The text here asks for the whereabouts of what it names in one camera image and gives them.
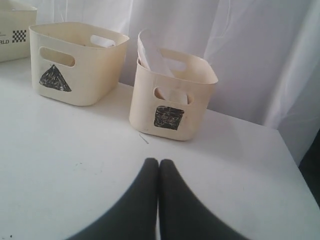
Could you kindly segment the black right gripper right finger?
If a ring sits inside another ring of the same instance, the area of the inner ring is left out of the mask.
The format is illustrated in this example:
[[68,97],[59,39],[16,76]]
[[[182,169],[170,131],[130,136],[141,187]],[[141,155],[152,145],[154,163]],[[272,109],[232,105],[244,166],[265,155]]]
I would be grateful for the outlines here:
[[240,240],[242,235],[215,216],[186,184],[174,162],[163,159],[158,177],[162,240]]

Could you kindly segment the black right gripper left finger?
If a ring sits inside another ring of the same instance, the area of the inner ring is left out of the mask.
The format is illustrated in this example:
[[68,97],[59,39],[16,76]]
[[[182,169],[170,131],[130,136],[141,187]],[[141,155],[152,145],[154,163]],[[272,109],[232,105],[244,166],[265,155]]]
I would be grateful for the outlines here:
[[159,162],[146,158],[121,198],[70,240],[155,240]]

